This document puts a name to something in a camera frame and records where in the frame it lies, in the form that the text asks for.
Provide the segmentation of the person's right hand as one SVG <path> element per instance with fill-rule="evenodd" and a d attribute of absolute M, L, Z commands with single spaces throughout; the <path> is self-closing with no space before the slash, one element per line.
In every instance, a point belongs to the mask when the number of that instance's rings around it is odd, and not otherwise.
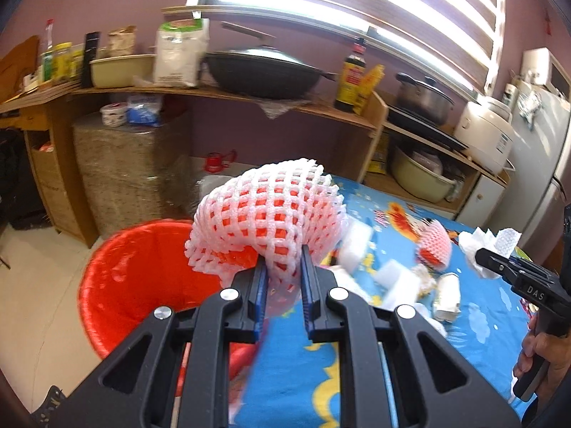
<path fill-rule="evenodd" d="M 570 368 L 570 332 L 561 337 L 539 331 L 540 313 L 529 322 L 529 332 L 522 341 L 522 350 L 513 368 L 513 376 L 522 378 L 532 367 L 533 357 L 543 357 L 549 364 L 548 372 L 535 390 L 540 403 L 545 403 L 555 394 Z"/>

